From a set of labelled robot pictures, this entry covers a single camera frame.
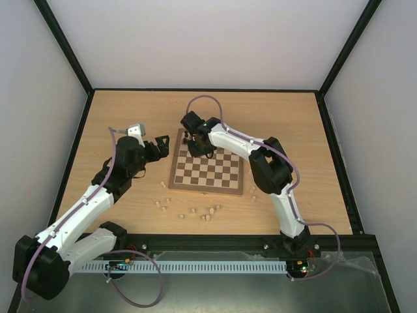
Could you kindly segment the wooden chess board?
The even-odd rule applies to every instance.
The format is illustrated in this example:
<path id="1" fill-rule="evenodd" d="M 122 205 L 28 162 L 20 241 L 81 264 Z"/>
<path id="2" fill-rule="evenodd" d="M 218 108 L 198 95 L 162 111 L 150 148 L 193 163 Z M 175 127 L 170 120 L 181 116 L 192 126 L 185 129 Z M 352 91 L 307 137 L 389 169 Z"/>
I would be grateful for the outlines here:
<path id="1" fill-rule="evenodd" d="M 202 193 L 243 195 L 244 165 L 238 155 L 224 149 L 215 150 L 211 158 L 192 157 L 183 128 L 178 129 L 168 188 Z"/>

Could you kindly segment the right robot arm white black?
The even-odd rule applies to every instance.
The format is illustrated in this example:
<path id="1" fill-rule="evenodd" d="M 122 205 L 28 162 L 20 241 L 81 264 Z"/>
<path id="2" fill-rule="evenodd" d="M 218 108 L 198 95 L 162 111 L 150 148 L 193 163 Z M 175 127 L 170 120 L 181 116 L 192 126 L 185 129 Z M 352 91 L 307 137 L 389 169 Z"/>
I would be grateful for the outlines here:
<path id="1" fill-rule="evenodd" d="M 294 256 L 304 251 L 310 232 L 293 193 L 294 166 L 280 142 L 274 137 L 262 140 L 243 134 L 215 117 L 205 121 L 193 111 L 180 123 L 191 136 L 187 145 L 193 157 L 223 148 L 249 162 L 255 185 L 270 196 L 277 212 L 284 249 Z"/>

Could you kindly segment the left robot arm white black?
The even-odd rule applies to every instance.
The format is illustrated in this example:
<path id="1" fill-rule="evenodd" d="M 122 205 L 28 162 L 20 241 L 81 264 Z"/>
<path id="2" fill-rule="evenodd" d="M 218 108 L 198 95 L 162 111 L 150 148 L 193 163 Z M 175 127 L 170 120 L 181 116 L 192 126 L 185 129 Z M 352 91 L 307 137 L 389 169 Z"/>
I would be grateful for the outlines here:
<path id="1" fill-rule="evenodd" d="M 116 204 L 150 162 L 169 154 L 169 136 L 141 143 L 137 135 L 113 139 L 113 155 L 95 175 L 83 196 L 58 220 L 34 237 L 16 243 L 12 278 L 28 293 L 50 300 L 83 265 L 111 251 L 127 253 L 127 230 L 114 222 L 101 224 L 92 234 L 81 234 L 104 211 Z"/>

